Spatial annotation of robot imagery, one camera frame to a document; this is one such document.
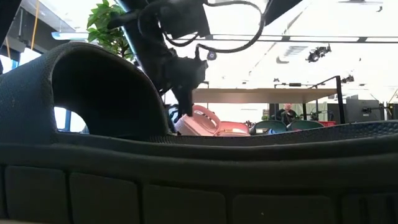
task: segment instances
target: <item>man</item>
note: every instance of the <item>man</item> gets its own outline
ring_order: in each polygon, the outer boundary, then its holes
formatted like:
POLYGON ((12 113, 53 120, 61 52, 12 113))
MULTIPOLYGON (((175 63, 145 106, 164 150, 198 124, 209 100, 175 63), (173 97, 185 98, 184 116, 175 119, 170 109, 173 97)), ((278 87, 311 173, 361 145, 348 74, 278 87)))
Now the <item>man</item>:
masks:
POLYGON ((291 103, 285 103, 284 108, 277 111, 275 115, 276 120, 283 121, 286 126, 289 125, 296 117, 297 113, 292 110, 291 103))

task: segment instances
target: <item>indoor office room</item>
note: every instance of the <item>indoor office room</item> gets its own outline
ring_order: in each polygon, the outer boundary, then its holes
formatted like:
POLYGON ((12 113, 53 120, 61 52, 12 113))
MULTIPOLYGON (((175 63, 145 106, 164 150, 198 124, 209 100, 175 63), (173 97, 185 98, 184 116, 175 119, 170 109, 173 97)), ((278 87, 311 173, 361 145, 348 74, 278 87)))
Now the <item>indoor office room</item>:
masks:
POLYGON ((393 0, 0 0, 0 223, 396 223, 393 0))

